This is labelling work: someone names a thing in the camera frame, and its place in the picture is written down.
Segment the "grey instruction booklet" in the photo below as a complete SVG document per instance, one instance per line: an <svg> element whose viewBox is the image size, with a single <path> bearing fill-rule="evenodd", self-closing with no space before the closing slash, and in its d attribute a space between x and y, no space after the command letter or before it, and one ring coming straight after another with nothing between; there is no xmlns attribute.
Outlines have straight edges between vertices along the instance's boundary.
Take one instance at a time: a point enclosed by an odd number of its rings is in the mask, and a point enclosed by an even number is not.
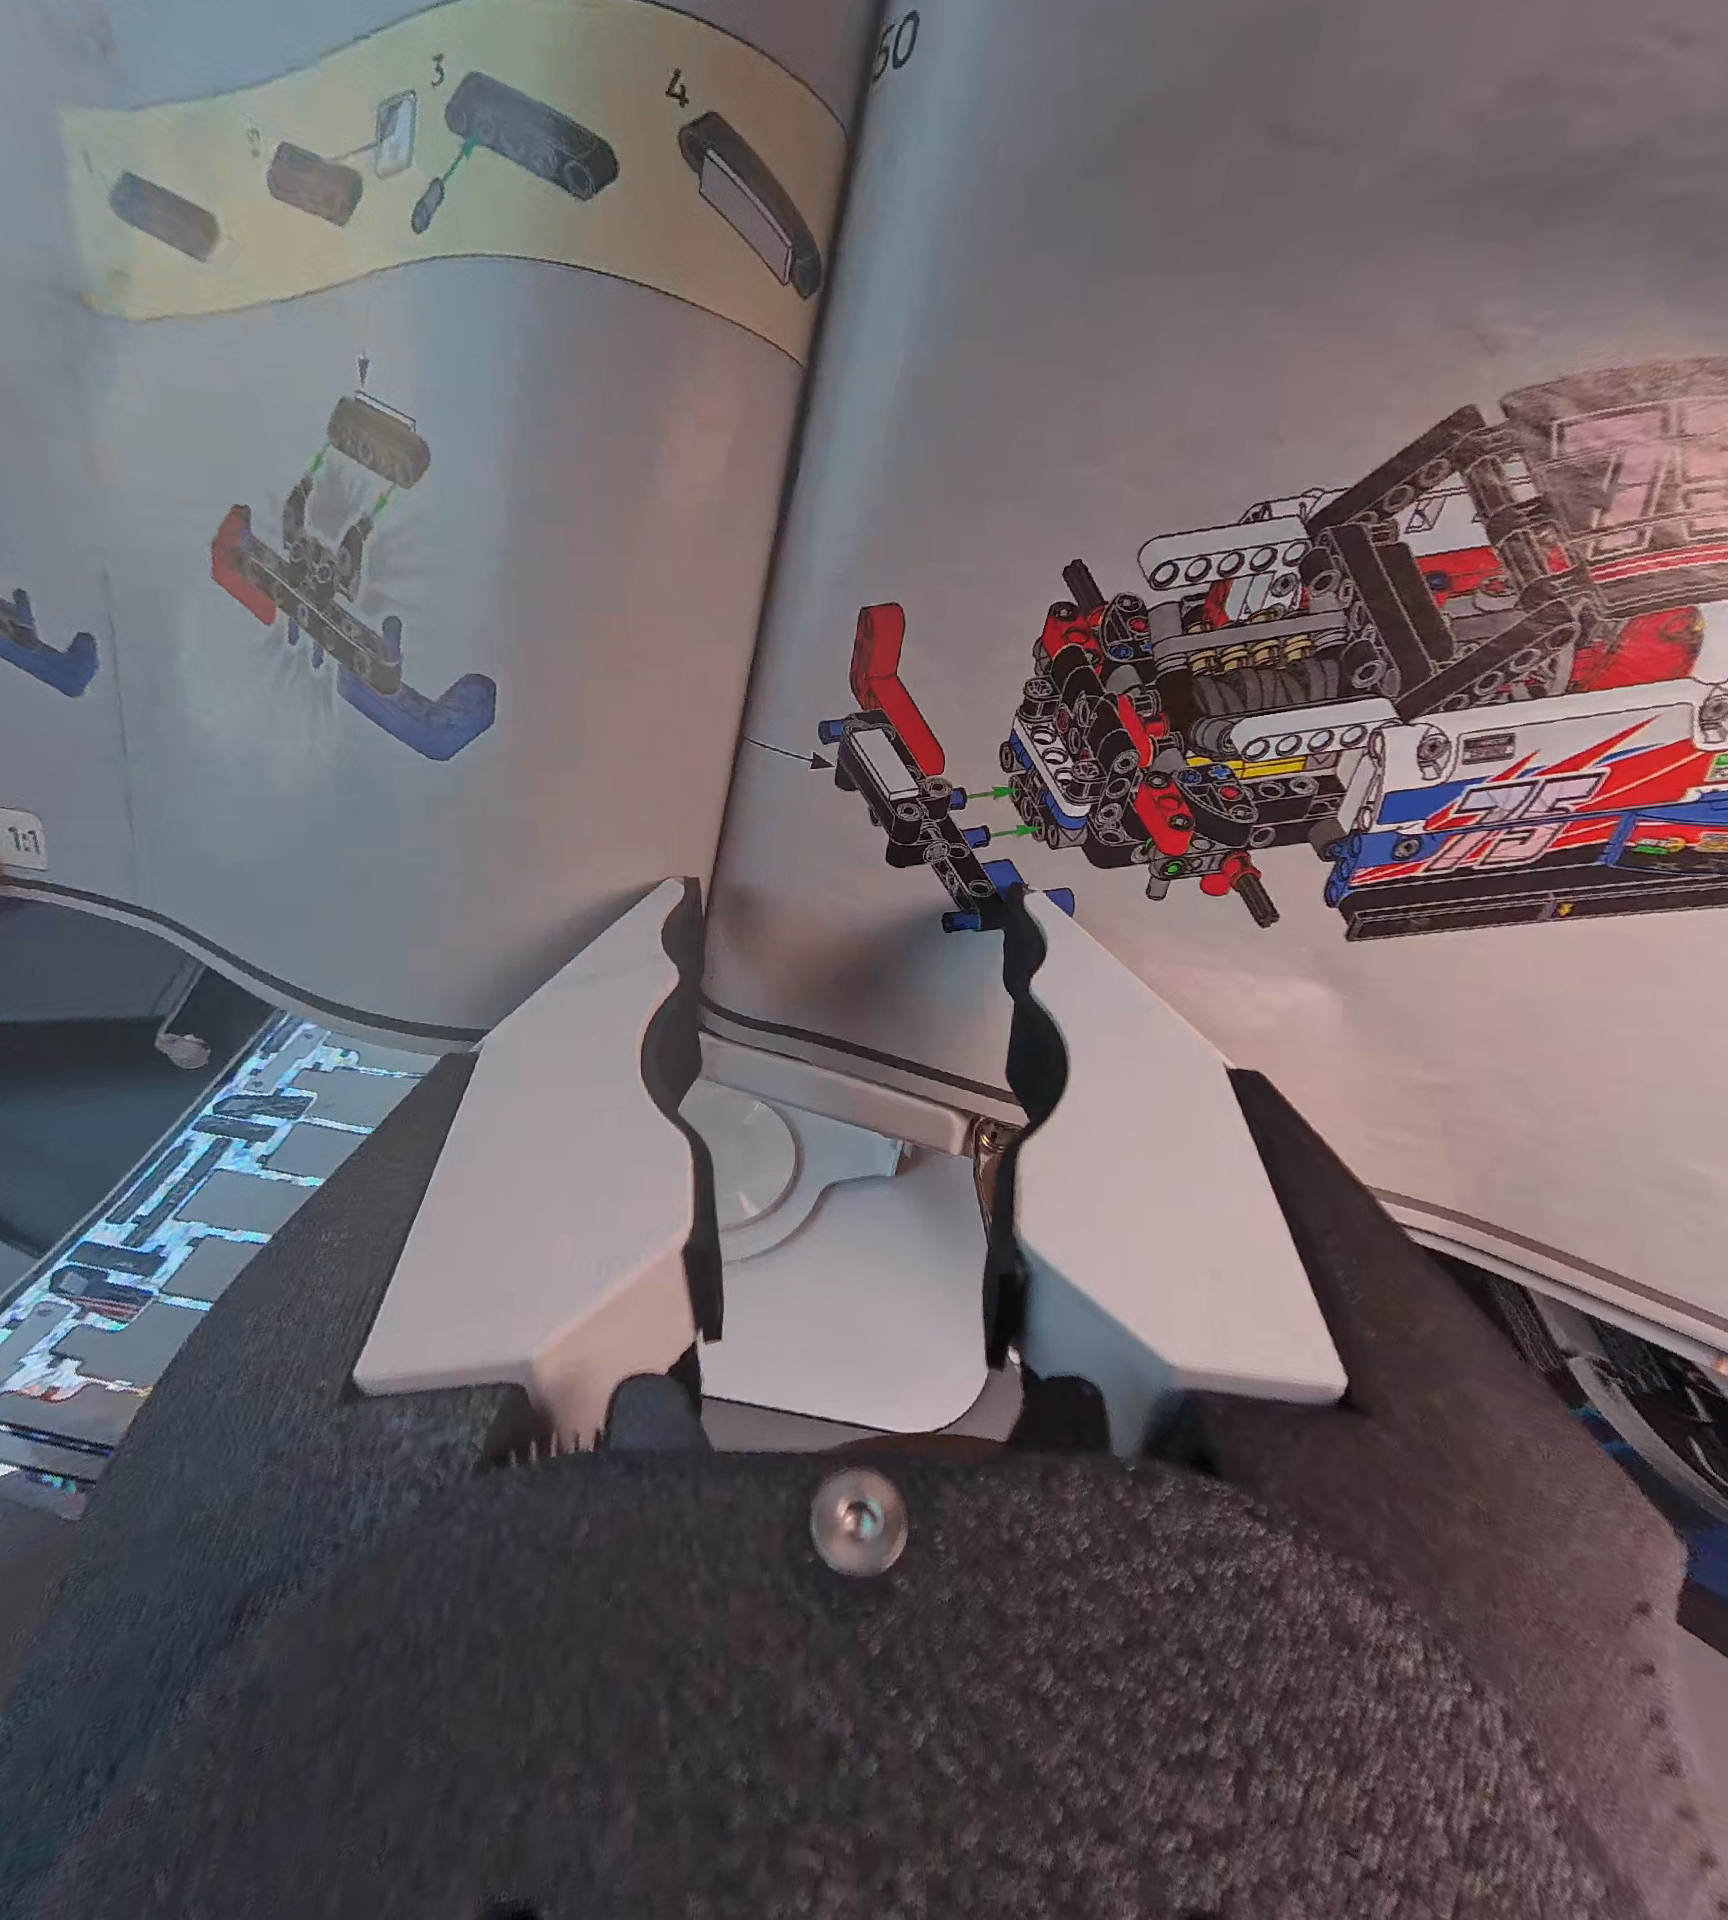
<svg viewBox="0 0 1728 1920"><path fill-rule="evenodd" d="M0 3L0 893L442 1050L682 871L1728 1351L1728 3Z"/></svg>

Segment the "shiny sticker sheet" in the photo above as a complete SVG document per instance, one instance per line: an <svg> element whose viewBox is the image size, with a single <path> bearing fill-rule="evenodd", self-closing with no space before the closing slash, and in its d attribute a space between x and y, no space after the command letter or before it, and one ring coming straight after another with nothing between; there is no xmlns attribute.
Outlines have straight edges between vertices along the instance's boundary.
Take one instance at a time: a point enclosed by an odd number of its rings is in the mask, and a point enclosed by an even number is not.
<svg viewBox="0 0 1728 1920"><path fill-rule="evenodd" d="M434 1062L273 1016L0 1298L0 1476L95 1485L228 1285Z"/></svg>

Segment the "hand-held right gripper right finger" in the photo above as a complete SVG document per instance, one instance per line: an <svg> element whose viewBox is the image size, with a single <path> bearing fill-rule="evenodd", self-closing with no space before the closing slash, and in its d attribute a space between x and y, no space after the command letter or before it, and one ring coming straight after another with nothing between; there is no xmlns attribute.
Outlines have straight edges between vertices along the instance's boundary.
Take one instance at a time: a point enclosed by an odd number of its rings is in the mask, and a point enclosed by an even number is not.
<svg viewBox="0 0 1728 1920"><path fill-rule="evenodd" d="M1007 1077L989 1351L1107 1405L1335 1405L1349 1376L1226 1056L1046 893L1001 906Z"/></svg>

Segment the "black toy set box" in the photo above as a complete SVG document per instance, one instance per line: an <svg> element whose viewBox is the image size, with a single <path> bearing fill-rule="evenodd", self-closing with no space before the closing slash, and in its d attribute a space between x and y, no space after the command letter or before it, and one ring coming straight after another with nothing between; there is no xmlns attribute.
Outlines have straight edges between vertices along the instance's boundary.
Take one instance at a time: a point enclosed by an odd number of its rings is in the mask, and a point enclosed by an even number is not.
<svg viewBox="0 0 1728 1920"><path fill-rule="evenodd" d="M1620 1471L1687 1559L1680 1624L1728 1659L1728 1393L1689 1356L1466 1259L1438 1256Z"/></svg>

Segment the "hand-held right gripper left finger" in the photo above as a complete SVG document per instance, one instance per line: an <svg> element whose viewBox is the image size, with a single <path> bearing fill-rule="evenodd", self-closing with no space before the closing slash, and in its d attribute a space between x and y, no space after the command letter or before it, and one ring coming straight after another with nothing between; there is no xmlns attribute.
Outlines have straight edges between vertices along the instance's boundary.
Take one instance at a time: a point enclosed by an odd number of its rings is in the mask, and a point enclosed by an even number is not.
<svg viewBox="0 0 1728 1920"><path fill-rule="evenodd" d="M706 910L670 875L482 1039L352 1370L369 1396L612 1396L725 1331L703 1071Z"/></svg>

